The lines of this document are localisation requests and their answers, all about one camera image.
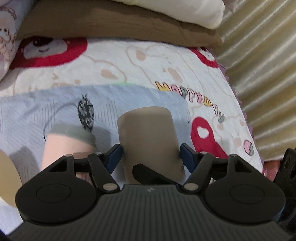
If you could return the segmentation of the taupe tumbler cup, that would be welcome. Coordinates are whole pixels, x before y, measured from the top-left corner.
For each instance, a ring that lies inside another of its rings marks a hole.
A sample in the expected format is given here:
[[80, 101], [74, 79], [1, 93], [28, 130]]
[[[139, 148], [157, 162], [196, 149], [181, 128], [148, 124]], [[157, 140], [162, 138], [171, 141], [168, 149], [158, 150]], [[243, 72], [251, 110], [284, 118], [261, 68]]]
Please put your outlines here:
[[133, 166], [143, 164], [181, 183], [185, 170], [171, 112], [163, 107], [131, 110], [118, 118], [118, 136], [123, 148], [122, 163], [128, 184], [138, 184]]

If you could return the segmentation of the pink tumbler cup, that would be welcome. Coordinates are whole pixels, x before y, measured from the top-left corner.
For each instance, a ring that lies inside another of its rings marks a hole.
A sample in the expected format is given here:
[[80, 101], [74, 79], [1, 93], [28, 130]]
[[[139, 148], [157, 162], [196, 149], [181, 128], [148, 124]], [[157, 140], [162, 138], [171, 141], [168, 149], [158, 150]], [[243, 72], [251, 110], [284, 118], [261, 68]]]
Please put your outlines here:
[[64, 155], [86, 158], [96, 151], [95, 141], [95, 136], [82, 126], [54, 124], [46, 138], [41, 169], [46, 169]]

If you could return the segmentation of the cartoon bear bedsheet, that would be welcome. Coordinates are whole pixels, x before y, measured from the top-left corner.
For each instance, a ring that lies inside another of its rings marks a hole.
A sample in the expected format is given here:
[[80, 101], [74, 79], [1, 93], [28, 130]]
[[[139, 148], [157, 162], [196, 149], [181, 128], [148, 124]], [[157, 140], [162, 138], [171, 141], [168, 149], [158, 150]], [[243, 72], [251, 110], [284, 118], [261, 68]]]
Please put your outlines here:
[[[238, 154], [261, 171], [251, 130], [223, 69], [206, 48], [86, 38], [23, 40], [1, 81], [1, 98], [54, 87], [137, 85], [174, 92], [187, 103], [191, 145], [224, 158]], [[93, 106], [78, 106], [93, 128]]]

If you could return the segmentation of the light blue patterned mat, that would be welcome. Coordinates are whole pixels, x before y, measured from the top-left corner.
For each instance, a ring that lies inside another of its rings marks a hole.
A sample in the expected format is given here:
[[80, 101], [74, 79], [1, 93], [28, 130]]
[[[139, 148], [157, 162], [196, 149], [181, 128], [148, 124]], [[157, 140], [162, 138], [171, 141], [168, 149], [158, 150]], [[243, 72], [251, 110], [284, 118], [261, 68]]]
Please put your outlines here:
[[106, 152], [119, 142], [117, 120], [131, 110], [167, 108], [179, 143], [191, 144], [188, 103], [174, 92], [137, 85], [54, 87], [1, 98], [1, 150], [9, 156], [22, 183], [41, 170], [45, 140], [52, 125], [81, 126], [79, 104], [93, 106], [96, 148]]

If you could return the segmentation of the beige pleated curtain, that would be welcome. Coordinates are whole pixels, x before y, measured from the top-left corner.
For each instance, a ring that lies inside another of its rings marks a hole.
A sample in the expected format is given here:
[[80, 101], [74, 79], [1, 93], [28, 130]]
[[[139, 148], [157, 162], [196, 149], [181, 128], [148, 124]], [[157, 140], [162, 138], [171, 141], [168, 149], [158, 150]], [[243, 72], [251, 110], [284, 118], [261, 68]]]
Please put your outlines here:
[[295, 1], [239, 1], [218, 30], [225, 68], [266, 161], [295, 147]]

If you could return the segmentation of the brown pillow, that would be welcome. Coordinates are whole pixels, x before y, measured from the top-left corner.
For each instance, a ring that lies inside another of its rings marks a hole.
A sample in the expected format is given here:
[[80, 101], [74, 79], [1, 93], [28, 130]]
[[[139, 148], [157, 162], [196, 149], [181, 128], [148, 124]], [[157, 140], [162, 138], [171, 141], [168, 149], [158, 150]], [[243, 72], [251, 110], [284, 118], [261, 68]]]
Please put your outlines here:
[[34, 36], [125, 38], [212, 49], [223, 43], [215, 30], [114, 1], [38, 1], [18, 31], [19, 40]]

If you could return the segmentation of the cream white pillow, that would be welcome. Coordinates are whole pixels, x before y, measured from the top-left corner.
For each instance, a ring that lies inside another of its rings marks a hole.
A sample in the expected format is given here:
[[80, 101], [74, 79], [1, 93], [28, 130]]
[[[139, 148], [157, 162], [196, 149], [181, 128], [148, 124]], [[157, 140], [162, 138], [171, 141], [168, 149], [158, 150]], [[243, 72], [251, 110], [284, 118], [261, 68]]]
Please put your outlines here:
[[220, 26], [225, 11], [222, 0], [118, 0], [118, 2], [149, 9], [210, 30]]

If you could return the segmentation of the folded pink cartoon quilt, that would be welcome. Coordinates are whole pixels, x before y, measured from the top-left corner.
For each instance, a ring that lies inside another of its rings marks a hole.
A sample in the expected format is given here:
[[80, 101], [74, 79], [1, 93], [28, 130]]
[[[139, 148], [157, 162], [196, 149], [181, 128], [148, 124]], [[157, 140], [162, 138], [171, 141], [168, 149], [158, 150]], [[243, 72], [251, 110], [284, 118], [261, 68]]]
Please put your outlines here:
[[5, 77], [16, 55], [20, 44], [20, 41], [17, 40], [18, 31], [34, 3], [29, 0], [1, 1], [1, 78]]

